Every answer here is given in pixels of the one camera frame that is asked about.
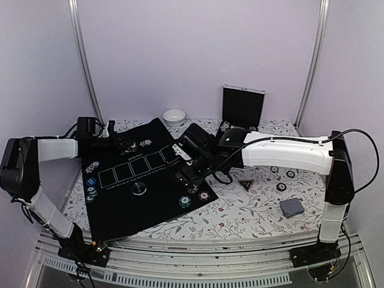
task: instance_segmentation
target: floral tablecloth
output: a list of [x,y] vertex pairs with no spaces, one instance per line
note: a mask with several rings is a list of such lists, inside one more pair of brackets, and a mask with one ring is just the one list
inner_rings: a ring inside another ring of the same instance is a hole
[[[117,121],[118,132],[127,131],[149,121]],[[187,120],[183,126],[167,127],[174,138],[192,123],[215,134],[220,120]],[[259,131],[266,134],[297,136],[290,122],[261,121]],[[132,237],[207,240],[273,237],[318,229],[324,206],[325,187],[321,177],[313,172],[282,167],[232,169],[233,183],[225,185],[211,176],[207,182],[219,199],[170,222],[146,229]],[[237,179],[253,179],[246,191]],[[80,175],[64,208],[64,215],[89,230]],[[279,202],[298,198],[305,212],[286,219]]]

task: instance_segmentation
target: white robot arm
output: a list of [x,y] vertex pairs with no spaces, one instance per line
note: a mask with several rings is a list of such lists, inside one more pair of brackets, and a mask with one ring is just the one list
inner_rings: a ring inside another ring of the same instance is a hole
[[114,132],[114,121],[103,131],[105,137],[95,135],[96,119],[79,117],[75,139],[59,137],[24,137],[9,139],[0,165],[0,187],[19,202],[25,215],[35,218],[49,229],[61,245],[59,255],[76,263],[106,266],[108,249],[85,244],[81,229],[65,218],[50,201],[40,185],[39,163],[58,159],[72,159],[94,154],[113,155],[132,151],[136,144]]
[[326,175],[325,206],[315,245],[291,250],[294,266],[334,259],[340,255],[337,240],[344,215],[355,190],[352,166],[344,141],[333,131],[330,137],[285,137],[255,131],[229,129],[220,139],[191,124],[173,149],[186,164],[176,177],[195,189],[205,177],[233,168],[277,166],[304,169]]

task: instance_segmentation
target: purple-tinted wall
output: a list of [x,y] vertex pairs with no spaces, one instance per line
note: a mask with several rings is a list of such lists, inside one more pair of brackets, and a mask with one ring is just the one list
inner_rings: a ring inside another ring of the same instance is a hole
[[[384,156],[384,2],[331,1],[319,69],[302,134],[361,128],[375,139]],[[346,136],[355,187],[365,184],[376,165],[370,142]],[[377,287],[384,287],[384,175],[352,202],[350,222],[360,235]]]
[[[64,134],[91,105],[76,52],[68,1],[2,1],[0,9],[0,157],[7,139]],[[79,166],[41,166],[42,186],[57,205]],[[25,285],[40,227],[0,189],[0,287]]]
[[170,108],[221,118],[223,84],[267,91],[262,117],[294,121],[320,1],[85,0],[79,11],[105,118]]

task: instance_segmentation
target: gray sponge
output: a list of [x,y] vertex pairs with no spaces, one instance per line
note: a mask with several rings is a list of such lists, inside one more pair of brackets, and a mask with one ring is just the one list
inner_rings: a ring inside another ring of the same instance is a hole
[[304,213],[304,207],[298,198],[281,201],[280,208],[286,218]]

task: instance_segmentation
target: small triangle object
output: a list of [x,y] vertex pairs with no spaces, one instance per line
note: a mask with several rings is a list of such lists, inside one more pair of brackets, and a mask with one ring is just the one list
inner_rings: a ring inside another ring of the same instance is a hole
[[244,187],[245,190],[249,191],[250,188],[251,188],[252,185],[253,185],[254,180],[251,180],[251,179],[243,179],[243,180],[238,180],[238,182],[240,183],[240,185],[242,185],[242,186]]

